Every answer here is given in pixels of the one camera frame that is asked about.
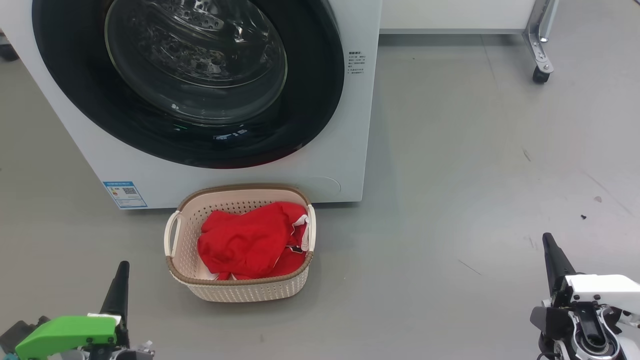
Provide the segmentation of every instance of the front-loading washing machine door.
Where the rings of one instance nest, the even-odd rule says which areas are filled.
[[[121,141],[197,167],[303,147],[331,119],[344,55],[324,0],[34,0],[58,86]]]

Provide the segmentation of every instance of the whiteboard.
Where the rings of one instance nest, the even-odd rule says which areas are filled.
[[[535,0],[384,0],[381,33],[512,33]]]

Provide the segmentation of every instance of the scratch on floor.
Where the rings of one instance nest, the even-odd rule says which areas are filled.
[[[524,157],[527,158],[527,160],[529,160],[531,162],[531,158],[529,157],[529,153],[527,152],[527,150],[525,148],[522,148],[522,153],[524,154]]]
[[[629,215],[631,215],[631,217],[636,217],[631,210],[629,210],[622,202],[620,202],[620,200],[616,199],[615,196],[613,196],[613,194],[607,190],[606,187],[604,187],[602,184],[600,184],[593,176],[589,175],[586,171],[582,171],[582,173],[584,175],[587,175],[591,180],[593,180],[594,183],[596,183],[602,190],[604,190],[609,196],[611,196],[611,198],[618,203],[618,205],[620,205],[621,208],[623,208]]]
[[[482,274],[480,274],[479,272],[477,272],[474,268],[472,268],[471,266],[468,266],[467,264],[463,263],[462,260],[458,259],[458,261],[462,264],[465,265],[466,267],[470,268],[471,270],[473,270],[476,274],[482,276]]]

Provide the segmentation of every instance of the caster wheel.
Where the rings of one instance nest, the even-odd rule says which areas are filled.
[[[540,71],[540,69],[536,66],[535,70],[533,70],[533,82],[536,84],[544,84],[549,81],[549,75],[551,74]]]
[[[0,57],[5,61],[18,60],[18,54],[13,50],[11,45],[0,45]]]

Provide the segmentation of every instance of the red clothing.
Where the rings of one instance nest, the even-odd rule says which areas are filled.
[[[274,202],[243,215],[214,211],[202,224],[200,258],[224,280],[287,275],[305,260],[291,247],[301,247],[306,229],[305,207]]]

